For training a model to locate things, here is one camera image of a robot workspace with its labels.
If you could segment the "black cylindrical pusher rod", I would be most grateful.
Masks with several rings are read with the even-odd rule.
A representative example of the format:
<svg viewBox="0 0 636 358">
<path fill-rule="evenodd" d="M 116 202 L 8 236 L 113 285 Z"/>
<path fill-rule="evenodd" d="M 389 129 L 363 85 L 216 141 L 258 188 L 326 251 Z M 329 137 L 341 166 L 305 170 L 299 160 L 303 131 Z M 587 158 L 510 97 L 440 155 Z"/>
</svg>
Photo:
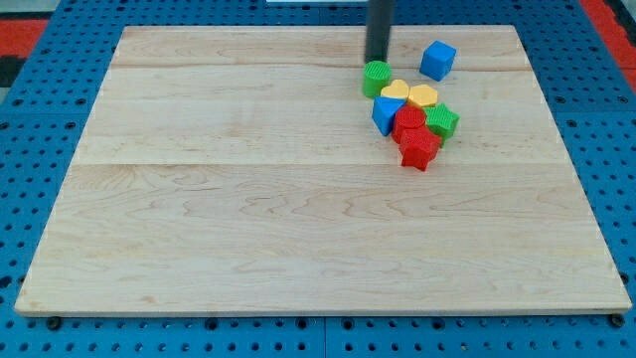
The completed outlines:
<svg viewBox="0 0 636 358">
<path fill-rule="evenodd" d="M 365 63 L 387 60 L 396 2 L 396 0 L 368 1 Z"/>
</svg>

